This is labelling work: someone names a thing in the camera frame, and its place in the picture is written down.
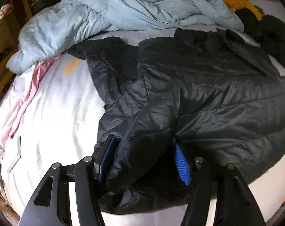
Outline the black down puffer jacket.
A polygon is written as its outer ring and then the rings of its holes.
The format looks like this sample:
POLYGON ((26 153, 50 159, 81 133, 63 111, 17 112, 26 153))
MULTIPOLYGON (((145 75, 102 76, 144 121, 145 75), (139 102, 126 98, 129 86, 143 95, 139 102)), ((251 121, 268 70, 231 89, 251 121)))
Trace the black down puffer jacket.
POLYGON ((285 76, 237 33, 177 29, 136 47, 109 37, 68 52, 87 62, 105 104, 96 149, 110 134, 120 140, 99 198, 103 212, 188 202, 174 139, 187 159, 233 163, 248 183, 285 154, 285 76))

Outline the pink cloth strip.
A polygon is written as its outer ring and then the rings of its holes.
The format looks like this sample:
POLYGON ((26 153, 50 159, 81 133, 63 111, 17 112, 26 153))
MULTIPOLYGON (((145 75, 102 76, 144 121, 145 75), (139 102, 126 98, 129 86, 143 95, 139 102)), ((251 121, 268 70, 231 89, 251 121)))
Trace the pink cloth strip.
POLYGON ((36 63, 17 77, 17 81, 23 83, 23 89, 17 94, 16 100, 13 101, 15 103, 14 107, 8 113, 2 129, 1 146, 3 149, 5 149, 7 141, 13 139, 17 132, 21 119, 28 105, 33 100, 41 80, 53 63, 60 59, 61 56, 62 54, 58 54, 57 56, 36 63))

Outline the light blue quilt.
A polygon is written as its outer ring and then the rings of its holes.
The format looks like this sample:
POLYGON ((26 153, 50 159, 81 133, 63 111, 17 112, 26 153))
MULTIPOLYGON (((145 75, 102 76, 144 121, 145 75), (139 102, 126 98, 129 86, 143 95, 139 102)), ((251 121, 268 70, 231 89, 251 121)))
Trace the light blue quilt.
POLYGON ((7 68, 22 74, 100 32, 161 30, 217 24, 243 31, 223 0, 62 0, 34 15, 21 29, 19 49, 7 68))

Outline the dark green black coat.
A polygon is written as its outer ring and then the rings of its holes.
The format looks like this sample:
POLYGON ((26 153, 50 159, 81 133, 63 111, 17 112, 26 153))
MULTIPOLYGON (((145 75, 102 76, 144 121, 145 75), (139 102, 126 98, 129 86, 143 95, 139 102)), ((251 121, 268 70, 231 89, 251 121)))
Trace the dark green black coat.
POLYGON ((243 22, 244 32, 285 68, 285 23, 272 15, 265 15, 258 21, 246 8, 235 11, 235 14, 243 22))

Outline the yellow orange garment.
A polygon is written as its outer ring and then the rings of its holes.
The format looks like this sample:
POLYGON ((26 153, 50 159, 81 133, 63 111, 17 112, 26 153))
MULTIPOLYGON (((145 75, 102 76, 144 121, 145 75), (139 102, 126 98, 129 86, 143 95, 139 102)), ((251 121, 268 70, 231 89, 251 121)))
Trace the yellow orange garment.
POLYGON ((234 10, 248 9, 250 10, 257 18, 258 21, 262 21, 264 14, 260 12, 253 4, 248 0, 223 0, 225 4, 234 10))

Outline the wooden bed frame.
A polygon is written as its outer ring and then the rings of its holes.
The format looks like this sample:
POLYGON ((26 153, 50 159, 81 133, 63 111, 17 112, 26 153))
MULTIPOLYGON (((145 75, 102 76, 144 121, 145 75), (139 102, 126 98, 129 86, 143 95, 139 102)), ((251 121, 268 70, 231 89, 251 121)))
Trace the wooden bed frame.
POLYGON ((14 73, 7 69, 8 60, 17 52, 17 47, 14 49, 6 48, 2 52, 0 52, 0 102, 4 97, 4 94, 8 90, 8 86, 14 80, 16 76, 14 73))

